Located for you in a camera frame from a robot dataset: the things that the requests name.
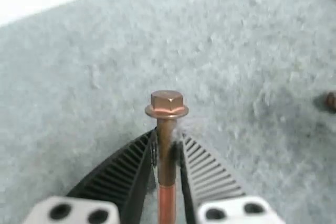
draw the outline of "hex head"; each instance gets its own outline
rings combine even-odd
[[[154,111],[173,112],[183,109],[183,96],[173,90],[155,91],[151,95],[151,106]]]
[[[188,114],[183,96],[174,90],[159,90],[151,94],[151,105],[146,113],[154,118],[177,118]]]

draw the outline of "gray carpet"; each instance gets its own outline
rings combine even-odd
[[[2,27],[1,223],[154,127],[157,89],[185,95],[189,131],[286,223],[336,223],[336,115],[313,105],[336,89],[335,14],[336,0],[78,0]],[[155,208],[149,195],[144,223]]]

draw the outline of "plastic jaw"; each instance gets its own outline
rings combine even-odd
[[[23,224],[120,224],[114,203],[53,196],[38,203]]]
[[[155,178],[150,179],[154,136],[155,130],[149,131],[113,153],[67,196],[112,202],[121,224],[139,224],[148,183],[154,180],[155,187]]]
[[[180,153],[188,224],[284,223],[263,199],[251,196],[249,186],[216,150],[185,137],[180,142]],[[258,206],[261,212],[248,213],[257,211]]]
[[[210,201],[197,211],[199,224],[285,224],[270,205],[257,196]]]

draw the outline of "bolt shank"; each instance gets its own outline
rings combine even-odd
[[[157,139],[159,148],[158,178],[161,186],[169,187],[176,181],[176,150],[173,148],[172,132],[177,121],[174,119],[157,121]]]

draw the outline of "copper bolt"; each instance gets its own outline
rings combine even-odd
[[[336,111],[336,92],[329,92],[325,103],[330,109]]]
[[[159,162],[159,224],[174,224],[176,219],[176,160],[172,148],[172,132],[177,119],[188,114],[183,104],[183,96],[173,90],[155,91],[151,95],[151,105],[145,108],[147,115],[157,119],[157,139]]]

